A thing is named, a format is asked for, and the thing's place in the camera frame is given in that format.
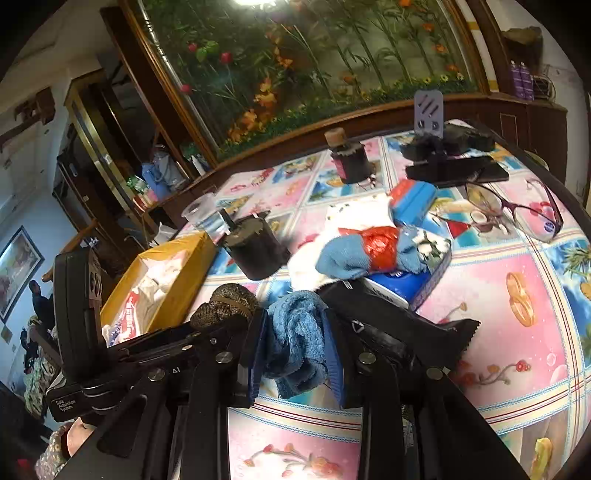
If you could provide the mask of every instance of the tablecloth pattern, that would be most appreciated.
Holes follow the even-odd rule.
[[[377,173],[373,190],[343,186],[325,150],[236,174],[219,190],[217,204],[236,217],[271,210],[269,224],[294,252],[322,230],[329,205],[388,191],[405,178],[410,162],[400,145],[412,137],[404,132],[363,142]],[[510,177],[491,187],[512,202],[535,207],[541,197],[525,182],[534,177],[532,172],[500,145],[492,156]],[[445,210],[454,200],[462,200],[460,190],[439,190],[436,205]],[[483,231],[467,213],[447,214],[472,228],[453,241],[450,267],[418,310],[436,323],[464,317],[481,322],[454,380],[527,472],[535,441],[552,441],[548,478],[591,419],[591,248],[572,215],[557,203],[564,227],[552,244],[531,239],[508,223]],[[440,217],[428,214],[423,226],[452,238],[453,226]],[[186,227],[181,234],[190,231]],[[517,299],[512,279],[520,285]],[[251,281],[220,251],[190,314],[228,282],[244,285],[265,307],[291,291],[285,268]],[[529,306],[531,325],[514,314],[512,299],[513,308],[519,302]],[[310,472],[356,478],[361,412],[339,411],[326,385],[285,401],[265,381],[253,408],[230,409],[228,415],[233,478],[308,478]]]

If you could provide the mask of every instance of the ceiling light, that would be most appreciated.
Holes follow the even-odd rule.
[[[234,0],[238,5],[246,7],[258,7],[259,5],[275,5],[275,0]]]

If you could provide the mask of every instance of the fish tank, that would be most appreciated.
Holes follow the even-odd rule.
[[[418,89],[477,90],[438,0],[130,3],[216,161]]]

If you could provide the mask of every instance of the clear plastic cup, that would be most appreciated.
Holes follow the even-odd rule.
[[[192,201],[181,213],[196,230],[206,232],[212,242],[217,242],[228,229],[226,222],[218,213],[213,193],[206,193]]]

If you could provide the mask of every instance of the cardboard box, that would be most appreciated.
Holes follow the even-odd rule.
[[[118,318],[129,291],[146,273],[147,268],[142,262],[143,258],[166,260],[183,250],[188,252],[187,261],[154,313],[144,333],[181,324],[185,320],[186,313],[207,276],[209,266],[216,254],[213,242],[204,232],[171,240],[140,253],[123,274],[111,296],[103,305],[100,311],[102,326],[110,325]]]

